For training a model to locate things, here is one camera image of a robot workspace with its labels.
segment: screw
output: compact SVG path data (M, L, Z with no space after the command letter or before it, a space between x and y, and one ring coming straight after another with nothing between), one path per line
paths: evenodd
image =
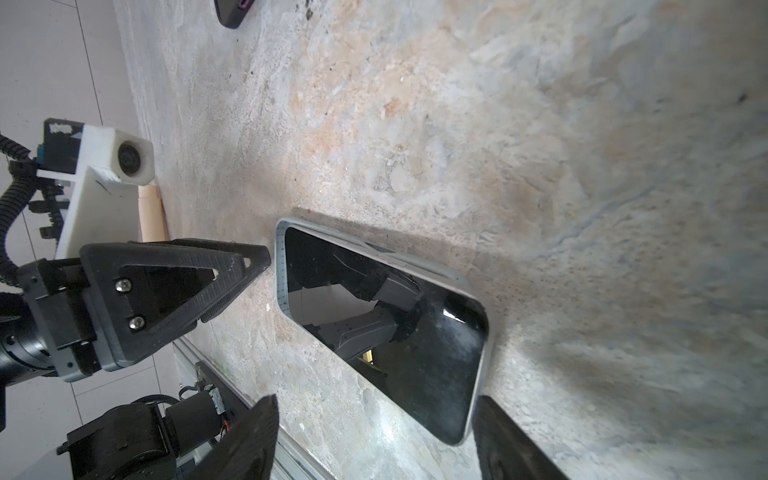
M114 289L120 293L128 293L134 287L134 284L127 278L121 278L114 284Z
M139 330L143 329L145 325L147 325L147 322L145 322L144 318L140 316L135 316L134 318L128 321L128 326L131 328L131 330L135 332L138 332Z

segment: beige cylinder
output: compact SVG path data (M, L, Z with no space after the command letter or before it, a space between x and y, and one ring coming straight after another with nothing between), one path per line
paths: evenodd
M168 240L160 191L154 185L139 187L139 223L142 242Z

